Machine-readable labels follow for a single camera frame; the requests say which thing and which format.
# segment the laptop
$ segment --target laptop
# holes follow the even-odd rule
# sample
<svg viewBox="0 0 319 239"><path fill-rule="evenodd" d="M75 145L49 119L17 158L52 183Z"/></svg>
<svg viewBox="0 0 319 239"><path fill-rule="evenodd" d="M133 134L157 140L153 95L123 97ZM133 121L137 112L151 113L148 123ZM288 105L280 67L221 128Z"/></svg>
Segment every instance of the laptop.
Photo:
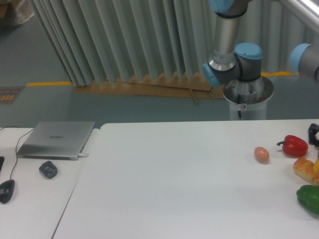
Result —
<svg viewBox="0 0 319 239"><path fill-rule="evenodd" d="M41 121L17 152L19 158L77 160L95 122Z"/></svg>

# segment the black cable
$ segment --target black cable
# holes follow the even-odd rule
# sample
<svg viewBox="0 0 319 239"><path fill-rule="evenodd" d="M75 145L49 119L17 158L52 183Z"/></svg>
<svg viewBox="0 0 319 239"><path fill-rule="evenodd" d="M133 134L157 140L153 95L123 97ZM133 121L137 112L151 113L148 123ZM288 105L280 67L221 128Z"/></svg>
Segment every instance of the black cable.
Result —
<svg viewBox="0 0 319 239"><path fill-rule="evenodd" d="M16 146L15 146L15 158L16 158L16 161L15 161L15 164L14 164L14 166L13 166L13 168L12 168L12 171L11 171L11 174L10 174L10 180L11 180L12 173L13 173L13 171L14 171L14 168L15 168L16 164L18 163L18 155L17 155L16 149L18 148L18 144L19 144L19 142L20 142L20 139L22 139L22 137L26 136L28 133L22 135L22 136L19 138L18 143L16 143Z"/></svg>

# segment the bread slice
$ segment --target bread slice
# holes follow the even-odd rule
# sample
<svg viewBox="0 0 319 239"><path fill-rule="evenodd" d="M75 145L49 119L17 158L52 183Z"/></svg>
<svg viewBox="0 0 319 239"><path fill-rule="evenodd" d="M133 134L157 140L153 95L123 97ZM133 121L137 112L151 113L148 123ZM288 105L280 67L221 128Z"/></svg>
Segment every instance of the bread slice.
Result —
<svg viewBox="0 0 319 239"><path fill-rule="evenodd" d="M319 185L319 174L314 172L314 163L305 157L298 158L294 163L294 172L311 184Z"/></svg>

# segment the brown egg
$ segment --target brown egg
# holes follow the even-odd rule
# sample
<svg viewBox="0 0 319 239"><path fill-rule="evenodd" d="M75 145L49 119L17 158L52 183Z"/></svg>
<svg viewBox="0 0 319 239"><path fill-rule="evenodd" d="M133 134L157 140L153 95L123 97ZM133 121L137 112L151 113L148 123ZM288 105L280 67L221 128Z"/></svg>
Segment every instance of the brown egg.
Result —
<svg viewBox="0 0 319 239"><path fill-rule="evenodd" d="M257 147L255 148L255 157L258 160L258 162L260 163L267 163L268 159L269 159L269 153L267 151L267 149L263 148L263 147Z"/></svg>

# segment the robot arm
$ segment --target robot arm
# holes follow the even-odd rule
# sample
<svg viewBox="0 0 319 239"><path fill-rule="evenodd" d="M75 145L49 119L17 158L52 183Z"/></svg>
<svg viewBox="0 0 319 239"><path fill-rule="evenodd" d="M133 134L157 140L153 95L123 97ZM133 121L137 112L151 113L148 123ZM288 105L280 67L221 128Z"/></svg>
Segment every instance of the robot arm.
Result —
<svg viewBox="0 0 319 239"><path fill-rule="evenodd" d="M231 80L253 81L260 76L262 53L259 46L242 43L235 46L240 17L252 0L209 0L217 14L214 51L203 64L205 77L213 87ZM319 6L313 0L279 0L296 17L319 35ZM301 75L319 81L319 49L310 44L297 46L290 65Z"/></svg>
<svg viewBox="0 0 319 239"><path fill-rule="evenodd" d="M209 0L217 14L214 51L203 72L217 87L225 84L223 93L230 103L230 119L262 120L266 101L274 91L273 84L261 77L261 48L253 43L235 46L240 17L251 0Z"/></svg>
<svg viewBox="0 0 319 239"><path fill-rule="evenodd" d="M214 51L203 65L209 83L220 86L234 79L250 82L261 74L262 51L258 45L235 46L240 17L251 0L209 0L217 14Z"/></svg>

